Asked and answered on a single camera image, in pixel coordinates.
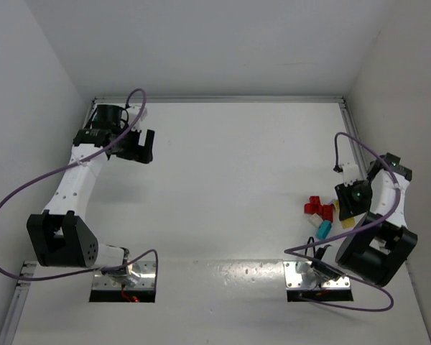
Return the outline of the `red curved lego brick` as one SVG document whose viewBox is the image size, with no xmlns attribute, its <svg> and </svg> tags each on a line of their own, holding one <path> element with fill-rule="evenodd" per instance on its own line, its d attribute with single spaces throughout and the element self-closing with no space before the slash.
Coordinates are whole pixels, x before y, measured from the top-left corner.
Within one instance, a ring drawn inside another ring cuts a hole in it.
<svg viewBox="0 0 431 345">
<path fill-rule="evenodd" d="M 304 213 L 313 215 L 320 214 L 320 205 L 314 203 L 306 203 L 304 205 Z"/>
</svg>

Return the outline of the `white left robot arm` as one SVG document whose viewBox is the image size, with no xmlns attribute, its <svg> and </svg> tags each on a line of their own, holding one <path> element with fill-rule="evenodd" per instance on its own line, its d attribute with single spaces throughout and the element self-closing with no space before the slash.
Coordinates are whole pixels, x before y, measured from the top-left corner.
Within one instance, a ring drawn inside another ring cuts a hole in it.
<svg viewBox="0 0 431 345">
<path fill-rule="evenodd" d="M 88 202 L 102 167 L 113 156 L 149 164 L 155 132 L 130 124 L 125 107 L 101 104 L 76 134 L 70 168 L 40 214 L 27 220 L 27 231 L 43 267 L 94 269 L 119 284 L 132 286 L 139 277 L 129 263 L 129 250 L 101 243 L 85 222 Z"/>
</svg>

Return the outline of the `red long lego brick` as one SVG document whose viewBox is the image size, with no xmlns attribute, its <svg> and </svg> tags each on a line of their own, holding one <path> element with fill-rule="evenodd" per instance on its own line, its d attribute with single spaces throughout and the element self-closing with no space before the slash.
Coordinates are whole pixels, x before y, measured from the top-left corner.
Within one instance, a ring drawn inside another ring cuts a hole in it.
<svg viewBox="0 0 431 345">
<path fill-rule="evenodd" d="M 334 210 L 335 208 L 333 204 L 319 205 L 317 214 L 322 218 L 322 220 L 333 223 Z"/>
</svg>

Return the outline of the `teal long lego brick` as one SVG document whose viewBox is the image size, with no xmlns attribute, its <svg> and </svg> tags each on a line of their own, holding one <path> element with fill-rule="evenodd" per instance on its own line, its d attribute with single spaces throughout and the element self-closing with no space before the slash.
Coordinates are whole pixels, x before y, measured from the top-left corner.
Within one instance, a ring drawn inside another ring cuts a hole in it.
<svg viewBox="0 0 431 345">
<path fill-rule="evenodd" d="M 332 223 L 328 220 L 323 221 L 321 225 L 319 225 L 316 231 L 316 237 L 319 240 L 326 239 L 331 229 L 332 229 Z"/>
</svg>

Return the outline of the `white square lego brick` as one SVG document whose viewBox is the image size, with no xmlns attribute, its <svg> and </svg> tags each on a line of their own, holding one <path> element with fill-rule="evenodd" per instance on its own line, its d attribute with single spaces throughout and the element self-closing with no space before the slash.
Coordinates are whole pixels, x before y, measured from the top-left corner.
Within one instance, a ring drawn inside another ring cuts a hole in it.
<svg viewBox="0 0 431 345">
<path fill-rule="evenodd" d="M 310 215 L 307 219 L 310 224 L 312 224 L 316 229 L 318 229 L 323 223 L 323 219 L 317 213 Z"/>
</svg>

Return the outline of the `red square lego brick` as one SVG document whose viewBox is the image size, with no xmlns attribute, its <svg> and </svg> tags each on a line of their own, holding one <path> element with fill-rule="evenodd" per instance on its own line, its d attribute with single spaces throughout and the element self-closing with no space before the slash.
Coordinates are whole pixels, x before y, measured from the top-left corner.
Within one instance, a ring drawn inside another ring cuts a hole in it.
<svg viewBox="0 0 431 345">
<path fill-rule="evenodd" d="M 320 197 L 318 195 L 310 196 L 309 201 L 310 201 L 310 204 L 312 204 L 312 205 L 320 205 L 321 204 Z"/>
</svg>

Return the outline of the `aluminium frame rail back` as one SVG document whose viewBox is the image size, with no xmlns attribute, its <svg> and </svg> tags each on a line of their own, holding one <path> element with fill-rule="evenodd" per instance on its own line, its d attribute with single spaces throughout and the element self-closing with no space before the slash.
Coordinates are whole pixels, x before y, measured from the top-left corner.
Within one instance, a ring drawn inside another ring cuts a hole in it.
<svg viewBox="0 0 431 345">
<path fill-rule="evenodd" d="M 341 96 L 147 96 L 147 103 L 336 103 Z"/>
</svg>

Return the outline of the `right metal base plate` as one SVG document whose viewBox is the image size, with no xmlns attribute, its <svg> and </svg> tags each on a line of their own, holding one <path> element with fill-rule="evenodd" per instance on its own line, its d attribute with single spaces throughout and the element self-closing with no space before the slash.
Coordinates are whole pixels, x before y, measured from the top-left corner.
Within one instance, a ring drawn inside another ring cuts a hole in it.
<svg viewBox="0 0 431 345">
<path fill-rule="evenodd" d="M 311 268 L 310 262 L 283 261 L 285 285 L 288 291 L 350 290 L 348 277 L 326 278 Z"/>
</svg>

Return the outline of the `metal base plate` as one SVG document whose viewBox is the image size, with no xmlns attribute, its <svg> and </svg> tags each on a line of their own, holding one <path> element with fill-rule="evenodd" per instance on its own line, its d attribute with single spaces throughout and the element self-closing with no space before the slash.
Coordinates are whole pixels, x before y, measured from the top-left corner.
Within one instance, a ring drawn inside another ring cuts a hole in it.
<svg viewBox="0 0 431 345">
<path fill-rule="evenodd" d="M 310 262 L 283 261 L 285 285 L 288 291 L 350 290 L 348 277 L 326 278 L 311 268 Z"/>
<path fill-rule="evenodd" d="M 126 291 L 153 291 L 157 264 L 155 261 L 137 261 L 124 270 L 115 272 L 96 271 L 93 275 L 92 291 L 119 292 L 122 287 Z"/>
</svg>

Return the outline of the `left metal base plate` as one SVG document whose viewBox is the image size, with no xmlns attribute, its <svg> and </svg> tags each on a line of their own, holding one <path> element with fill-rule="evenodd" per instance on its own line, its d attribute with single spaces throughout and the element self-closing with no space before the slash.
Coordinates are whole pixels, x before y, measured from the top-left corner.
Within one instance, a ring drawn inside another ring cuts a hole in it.
<svg viewBox="0 0 431 345">
<path fill-rule="evenodd" d="M 124 270 L 115 272 L 96 271 L 93 275 L 92 291 L 119 292 L 122 287 L 126 291 L 153 291 L 157 264 L 155 261 L 137 261 Z"/>
</svg>

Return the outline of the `aluminium frame rail left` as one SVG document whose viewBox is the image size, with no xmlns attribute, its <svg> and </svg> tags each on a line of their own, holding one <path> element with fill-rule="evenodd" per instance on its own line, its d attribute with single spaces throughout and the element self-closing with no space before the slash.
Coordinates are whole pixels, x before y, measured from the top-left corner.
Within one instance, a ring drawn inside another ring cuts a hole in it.
<svg viewBox="0 0 431 345">
<path fill-rule="evenodd" d="M 4 324 L 0 332 L 0 345 L 13 344 L 15 334 L 19 325 L 19 320 L 24 310 L 24 304 L 27 299 L 31 282 L 24 281 L 23 277 L 33 277 L 37 268 L 36 261 L 26 260 L 22 263 L 20 280 L 16 282 L 14 294 L 12 296 L 9 309 L 6 313 Z"/>
</svg>

